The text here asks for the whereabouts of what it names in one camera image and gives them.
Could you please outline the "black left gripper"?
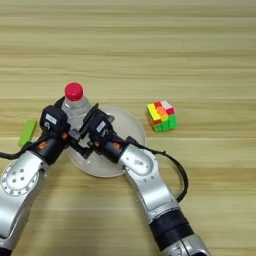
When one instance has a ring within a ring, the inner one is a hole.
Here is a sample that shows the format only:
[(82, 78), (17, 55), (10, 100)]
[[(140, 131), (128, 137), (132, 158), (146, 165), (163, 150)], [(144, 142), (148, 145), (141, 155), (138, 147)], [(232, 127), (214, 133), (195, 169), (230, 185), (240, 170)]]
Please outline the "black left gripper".
[[(58, 99), (54, 106), (61, 108), (65, 96)], [(69, 135), (63, 132), (60, 135), (42, 133), (31, 151), (39, 156), (48, 165), (53, 165), (62, 152), (71, 147), (76, 152), (81, 153), (82, 147), (79, 145), (81, 134), (78, 131), (70, 131)]]

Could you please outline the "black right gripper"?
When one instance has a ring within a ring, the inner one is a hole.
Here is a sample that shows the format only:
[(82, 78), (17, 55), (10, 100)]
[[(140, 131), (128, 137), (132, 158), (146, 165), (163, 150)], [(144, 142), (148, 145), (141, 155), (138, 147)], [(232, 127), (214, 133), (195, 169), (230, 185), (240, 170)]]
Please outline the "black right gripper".
[[(85, 132), (89, 122), (92, 120), (93, 116), (98, 110), (99, 103), (96, 103), (87, 113), (83, 119), (83, 125), (81, 126), (79, 132)], [(128, 136), (126, 139), (122, 139), (117, 134), (112, 133), (108, 137), (101, 138), (94, 143), (95, 152), (99, 155), (103, 155), (112, 163), (117, 163), (129, 144), (137, 144), (137, 141)], [(79, 154), (84, 158), (88, 159), (93, 153), (92, 147), (79, 147)]]

